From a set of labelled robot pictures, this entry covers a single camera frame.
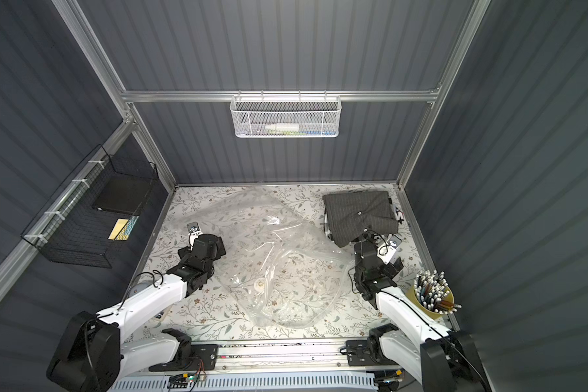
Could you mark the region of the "dark grey shirt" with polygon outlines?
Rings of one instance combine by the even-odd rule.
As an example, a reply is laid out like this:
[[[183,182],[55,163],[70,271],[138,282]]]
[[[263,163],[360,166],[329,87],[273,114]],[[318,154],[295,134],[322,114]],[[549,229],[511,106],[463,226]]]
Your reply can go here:
[[[333,242],[343,248],[367,232],[393,235],[399,223],[387,191],[355,191],[323,196]]]

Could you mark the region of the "clear plastic vacuum bag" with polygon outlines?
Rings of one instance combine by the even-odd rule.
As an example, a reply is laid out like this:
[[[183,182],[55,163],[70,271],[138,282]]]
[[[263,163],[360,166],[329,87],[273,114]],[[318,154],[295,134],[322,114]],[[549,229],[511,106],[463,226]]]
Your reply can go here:
[[[351,254],[265,189],[237,192],[190,218],[222,238],[215,278],[259,326],[307,328],[348,287]]]

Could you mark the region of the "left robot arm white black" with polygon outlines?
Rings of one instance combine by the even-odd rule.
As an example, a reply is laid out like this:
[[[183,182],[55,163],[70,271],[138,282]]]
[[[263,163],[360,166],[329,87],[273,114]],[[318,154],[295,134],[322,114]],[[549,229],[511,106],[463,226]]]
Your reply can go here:
[[[119,304],[94,314],[83,311],[68,323],[47,367],[49,381],[68,391],[107,391],[143,369],[199,377],[216,366],[216,345],[193,345],[180,330],[127,342],[138,328],[201,289],[225,256],[222,238],[200,234],[179,251],[180,262]]]

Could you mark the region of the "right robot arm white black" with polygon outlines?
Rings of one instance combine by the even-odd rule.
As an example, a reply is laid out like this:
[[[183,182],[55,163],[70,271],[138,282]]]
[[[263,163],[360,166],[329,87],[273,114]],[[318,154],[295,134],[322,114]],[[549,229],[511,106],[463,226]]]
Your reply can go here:
[[[397,365],[424,391],[492,390],[472,336],[439,322],[458,308],[444,276],[422,271],[403,291],[394,280],[402,261],[390,259],[397,249],[394,238],[354,243],[353,288],[389,322],[346,343],[349,366]]]

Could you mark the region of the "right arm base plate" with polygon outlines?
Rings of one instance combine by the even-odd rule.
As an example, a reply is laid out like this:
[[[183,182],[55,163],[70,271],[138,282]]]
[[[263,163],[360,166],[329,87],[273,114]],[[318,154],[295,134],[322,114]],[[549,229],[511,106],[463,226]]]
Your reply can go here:
[[[385,357],[378,345],[369,340],[349,340],[340,349],[340,354],[346,356],[350,367],[398,365]]]

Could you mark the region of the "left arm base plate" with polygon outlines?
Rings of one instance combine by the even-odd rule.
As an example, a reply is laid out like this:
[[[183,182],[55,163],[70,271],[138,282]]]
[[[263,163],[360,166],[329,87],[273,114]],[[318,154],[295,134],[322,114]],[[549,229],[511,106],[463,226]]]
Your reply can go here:
[[[215,344],[181,345],[174,358],[165,364],[149,367],[150,372],[212,371],[216,367],[219,346]]]

